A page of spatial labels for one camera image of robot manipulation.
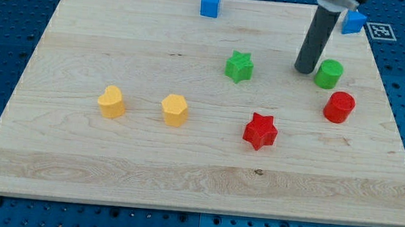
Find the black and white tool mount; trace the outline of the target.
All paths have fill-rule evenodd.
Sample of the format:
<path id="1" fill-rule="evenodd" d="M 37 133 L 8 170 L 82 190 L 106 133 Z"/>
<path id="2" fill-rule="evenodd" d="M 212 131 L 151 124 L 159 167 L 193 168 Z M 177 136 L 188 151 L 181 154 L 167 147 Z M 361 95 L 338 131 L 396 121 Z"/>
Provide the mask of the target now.
<path id="1" fill-rule="evenodd" d="M 330 12 L 342 12 L 344 10 L 354 10 L 366 3 L 368 0 L 317 0 L 317 4 Z"/>

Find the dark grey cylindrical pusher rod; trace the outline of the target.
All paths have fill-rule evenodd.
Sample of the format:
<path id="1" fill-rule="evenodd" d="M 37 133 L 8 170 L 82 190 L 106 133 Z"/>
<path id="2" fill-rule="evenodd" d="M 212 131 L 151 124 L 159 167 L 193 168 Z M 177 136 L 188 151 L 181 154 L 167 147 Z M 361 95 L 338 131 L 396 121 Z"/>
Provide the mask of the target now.
<path id="1" fill-rule="evenodd" d="M 313 72 L 340 14 L 340 12 L 330 12 L 321 5 L 317 7 L 294 63 L 295 70 L 302 74 Z"/>

